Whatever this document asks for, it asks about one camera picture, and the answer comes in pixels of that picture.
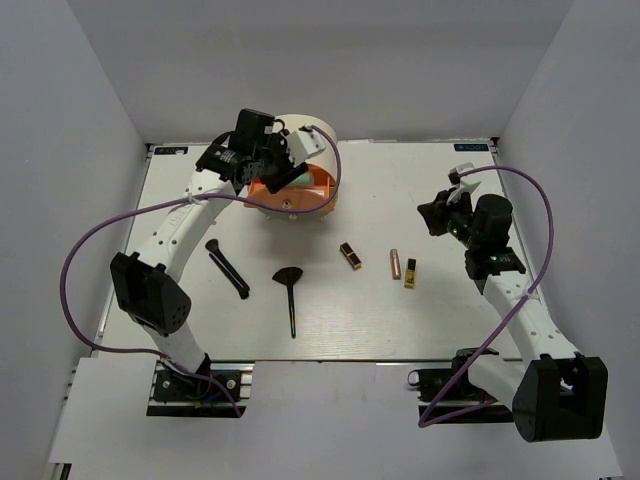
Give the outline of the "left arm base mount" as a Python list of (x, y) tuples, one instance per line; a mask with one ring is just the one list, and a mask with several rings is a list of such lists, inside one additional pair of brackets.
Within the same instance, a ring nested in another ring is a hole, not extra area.
[[(211, 377), (229, 392), (244, 413), (250, 398), (253, 365), (213, 363)], [(215, 385), (183, 375), (157, 362), (146, 415), (167, 418), (232, 418), (238, 415), (226, 395)]]

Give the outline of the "black gold nail polish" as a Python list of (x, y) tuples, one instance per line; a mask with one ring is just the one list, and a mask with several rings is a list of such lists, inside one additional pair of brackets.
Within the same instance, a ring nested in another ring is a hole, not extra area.
[(404, 287), (413, 289), (416, 283), (416, 267), (417, 261), (415, 258), (408, 258), (405, 268)]

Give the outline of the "green white cosmetic tube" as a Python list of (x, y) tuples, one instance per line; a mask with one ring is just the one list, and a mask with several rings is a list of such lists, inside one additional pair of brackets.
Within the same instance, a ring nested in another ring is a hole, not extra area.
[(311, 171), (307, 171), (296, 179), (292, 180), (288, 188), (312, 188), (315, 185), (314, 175)]

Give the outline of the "orange top drawer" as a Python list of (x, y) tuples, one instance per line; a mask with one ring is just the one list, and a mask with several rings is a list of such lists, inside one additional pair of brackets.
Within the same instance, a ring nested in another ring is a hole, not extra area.
[(324, 203), (335, 189), (337, 170), (335, 167), (309, 165), (314, 175), (315, 185), (312, 188), (285, 187), (276, 194), (270, 194), (267, 187), (254, 180), (248, 187), (246, 197), (260, 204), (283, 209), (285, 216), (290, 210), (306, 210)]

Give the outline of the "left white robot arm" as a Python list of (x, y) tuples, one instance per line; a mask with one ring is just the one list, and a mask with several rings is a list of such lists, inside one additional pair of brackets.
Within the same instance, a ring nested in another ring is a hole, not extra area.
[(252, 109), (200, 155), (184, 201), (169, 210), (151, 237), (110, 264), (119, 308), (153, 340), (178, 372), (177, 387), (199, 399), (211, 387), (210, 359), (187, 323), (192, 302), (180, 287), (184, 268), (205, 233), (240, 192), (258, 180), (276, 194), (309, 170), (326, 144), (312, 126)]

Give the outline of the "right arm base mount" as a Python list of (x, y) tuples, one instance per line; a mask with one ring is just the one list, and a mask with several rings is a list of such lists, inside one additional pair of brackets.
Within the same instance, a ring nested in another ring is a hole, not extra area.
[[(450, 364), (421, 367), (408, 373), (408, 387), (418, 393), (419, 415), (426, 411), (437, 393), (474, 352), (475, 348), (459, 349)], [(468, 380), (468, 374), (465, 373), (444, 395), (427, 419), (432, 420), (458, 410), (476, 407), (491, 399), (492, 397), (486, 391), (473, 386)], [(512, 422), (513, 416), (509, 409), (502, 403), (495, 401), (483, 409), (446, 419), (444, 424), (503, 424)]]

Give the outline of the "black gold lipstick case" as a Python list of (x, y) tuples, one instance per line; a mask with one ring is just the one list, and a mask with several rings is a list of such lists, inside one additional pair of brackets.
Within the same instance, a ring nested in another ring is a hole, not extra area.
[(358, 270), (362, 262), (348, 242), (340, 245), (340, 252), (353, 270)]

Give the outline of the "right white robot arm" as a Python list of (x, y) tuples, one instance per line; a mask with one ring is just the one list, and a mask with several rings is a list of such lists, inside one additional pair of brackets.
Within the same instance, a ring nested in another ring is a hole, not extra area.
[(598, 438), (604, 426), (608, 370), (589, 357), (557, 328), (540, 300), (529, 292), (526, 269), (509, 246), (512, 205), (504, 197), (485, 194), (457, 200), (441, 191), (418, 206), (429, 233), (449, 234), (465, 248), (465, 268), (478, 291), (501, 318), (521, 365), (504, 361), (490, 344), (459, 351), (452, 374), (430, 400), (421, 427), (438, 423), (432, 412), (454, 390), (472, 399), (480, 392), (486, 403), (507, 407), (520, 436), (529, 443)]

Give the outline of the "rose gold lipstick tube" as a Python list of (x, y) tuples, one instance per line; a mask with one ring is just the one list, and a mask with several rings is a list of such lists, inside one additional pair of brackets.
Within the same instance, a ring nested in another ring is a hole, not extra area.
[(399, 253), (396, 249), (390, 250), (390, 265), (392, 278), (394, 280), (399, 280), (402, 277), (402, 270), (400, 265)]

